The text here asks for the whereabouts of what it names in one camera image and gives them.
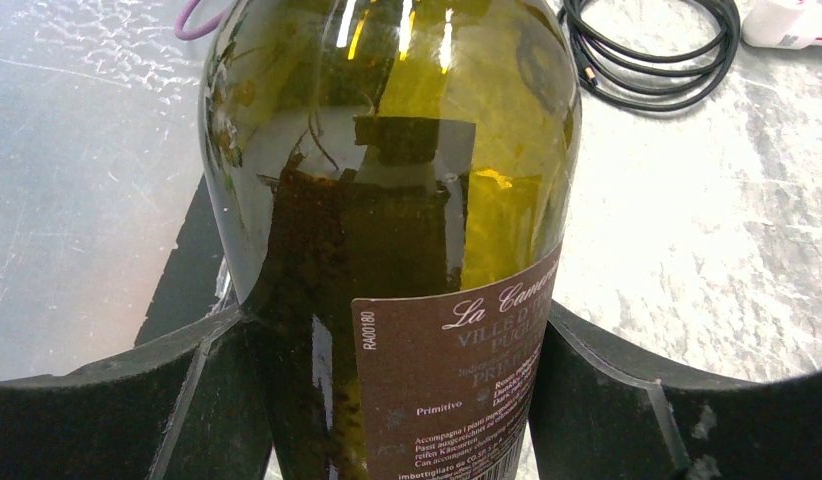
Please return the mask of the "dark green wine bottle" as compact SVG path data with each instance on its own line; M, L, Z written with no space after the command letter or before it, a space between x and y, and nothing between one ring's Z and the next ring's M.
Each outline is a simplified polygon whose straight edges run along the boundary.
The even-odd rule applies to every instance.
M512 479L579 148L544 1L237 1L200 101L287 479Z

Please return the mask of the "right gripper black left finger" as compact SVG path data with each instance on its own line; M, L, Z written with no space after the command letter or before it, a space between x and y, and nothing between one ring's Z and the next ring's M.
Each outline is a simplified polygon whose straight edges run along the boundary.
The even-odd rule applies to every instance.
M64 376L0 382L0 479L260 479L257 326L229 308Z

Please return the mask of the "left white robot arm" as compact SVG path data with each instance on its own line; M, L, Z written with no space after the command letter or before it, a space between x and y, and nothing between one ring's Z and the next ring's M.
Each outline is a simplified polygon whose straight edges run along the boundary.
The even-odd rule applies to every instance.
M800 50L822 46L821 1L756 1L741 25L750 46Z

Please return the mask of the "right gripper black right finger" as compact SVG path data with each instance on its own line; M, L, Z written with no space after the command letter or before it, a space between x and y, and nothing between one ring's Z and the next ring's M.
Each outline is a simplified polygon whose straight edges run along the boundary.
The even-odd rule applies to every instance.
M529 423L543 479L822 479L822 371L725 377L551 307Z

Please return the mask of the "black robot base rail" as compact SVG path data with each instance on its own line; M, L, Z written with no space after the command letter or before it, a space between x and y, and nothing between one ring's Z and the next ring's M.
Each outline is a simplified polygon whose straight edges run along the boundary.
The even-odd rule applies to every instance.
M139 346L235 302L206 181L201 179L136 336Z

